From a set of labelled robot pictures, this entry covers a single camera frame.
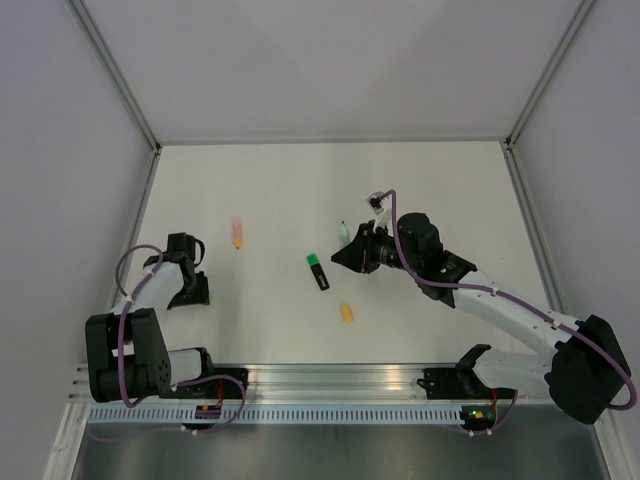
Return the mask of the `translucent green highlighter pen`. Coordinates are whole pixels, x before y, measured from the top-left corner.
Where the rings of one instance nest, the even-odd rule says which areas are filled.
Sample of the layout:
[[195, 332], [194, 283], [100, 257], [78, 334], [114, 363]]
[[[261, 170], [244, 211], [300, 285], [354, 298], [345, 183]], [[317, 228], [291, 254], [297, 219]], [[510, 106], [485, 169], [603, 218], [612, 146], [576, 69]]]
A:
[[340, 224], [339, 240], [341, 248], [346, 247], [350, 243], [350, 233], [344, 221], [342, 221]]

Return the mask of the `dark green highlighter pen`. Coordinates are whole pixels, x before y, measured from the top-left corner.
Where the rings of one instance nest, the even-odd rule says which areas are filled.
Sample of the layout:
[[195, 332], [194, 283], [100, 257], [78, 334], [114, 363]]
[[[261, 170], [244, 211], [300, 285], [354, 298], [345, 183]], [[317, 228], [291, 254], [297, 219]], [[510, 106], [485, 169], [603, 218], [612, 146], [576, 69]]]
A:
[[313, 273], [314, 279], [321, 291], [326, 291], [330, 288], [326, 274], [320, 264], [314, 264], [310, 267]]

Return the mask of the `orange pen cap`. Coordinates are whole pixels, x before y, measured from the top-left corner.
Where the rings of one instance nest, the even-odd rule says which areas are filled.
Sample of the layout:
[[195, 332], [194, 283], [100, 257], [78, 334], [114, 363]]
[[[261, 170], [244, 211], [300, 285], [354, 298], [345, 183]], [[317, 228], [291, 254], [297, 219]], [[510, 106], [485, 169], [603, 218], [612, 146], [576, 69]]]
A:
[[350, 324], [354, 321], [354, 315], [349, 304], [342, 303], [340, 305], [340, 314], [344, 323]]

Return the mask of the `orange highlighter pen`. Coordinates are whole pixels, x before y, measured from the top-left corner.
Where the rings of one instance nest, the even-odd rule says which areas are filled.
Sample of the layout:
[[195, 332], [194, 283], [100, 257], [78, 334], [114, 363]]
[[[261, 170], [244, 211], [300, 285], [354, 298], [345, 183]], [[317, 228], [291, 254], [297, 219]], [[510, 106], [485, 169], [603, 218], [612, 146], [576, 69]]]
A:
[[243, 245], [243, 223], [240, 219], [234, 219], [232, 221], [232, 242], [236, 249], [240, 249]]

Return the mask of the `bright green pen cap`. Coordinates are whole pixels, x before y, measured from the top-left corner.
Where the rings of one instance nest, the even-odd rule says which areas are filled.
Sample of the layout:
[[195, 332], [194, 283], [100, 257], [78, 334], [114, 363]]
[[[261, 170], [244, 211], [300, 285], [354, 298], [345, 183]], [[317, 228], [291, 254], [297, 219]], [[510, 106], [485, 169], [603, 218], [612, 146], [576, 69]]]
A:
[[316, 254], [309, 254], [306, 256], [307, 263], [310, 267], [318, 265], [320, 263], [319, 258]]

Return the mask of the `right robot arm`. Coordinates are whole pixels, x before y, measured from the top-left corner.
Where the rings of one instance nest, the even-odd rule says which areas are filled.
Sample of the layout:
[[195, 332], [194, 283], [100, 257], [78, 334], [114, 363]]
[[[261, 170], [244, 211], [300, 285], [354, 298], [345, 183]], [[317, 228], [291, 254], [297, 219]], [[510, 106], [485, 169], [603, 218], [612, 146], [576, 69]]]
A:
[[[631, 369], [606, 320], [596, 315], [579, 320], [516, 297], [446, 250], [423, 213], [405, 214], [391, 228], [374, 220], [361, 224], [331, 260], [359, 274], [380, 266], [403, 270], [430, 299], [477, 316], [529, 348], [527, 354], [488, 344], [471, 348], [455, 366], [457, 388], [466, 396], [496, 389], [549, 398], [583, 424], [637, 402]], [[614, 399], [622, 389], [629, 399], [619, 405]]]

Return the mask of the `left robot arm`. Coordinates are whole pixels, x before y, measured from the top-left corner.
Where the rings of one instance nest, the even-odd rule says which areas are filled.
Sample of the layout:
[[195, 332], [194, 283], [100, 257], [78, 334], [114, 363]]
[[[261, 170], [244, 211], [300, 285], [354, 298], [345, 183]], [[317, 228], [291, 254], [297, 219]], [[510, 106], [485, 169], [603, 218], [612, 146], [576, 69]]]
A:
[[[138, 250], [153, 254], [143, 263], [138, 284], [128, 292], [121, 283], [121, 270]], [[174, 394], [182, 385], [197, 398], [215, 391], [218, 376], [207, 367], [206, 349], [168, 350], [159, 324], [172, 309], [210, 302], [208, 278], [197, 270], [204, 256], [202, 240], [173, 233], [164, 249], [140, 244], [118, 260], [119, 303], [85, 324], [89, 388], [95, 402], [121, 401], [133, 408], [147, 397]]]

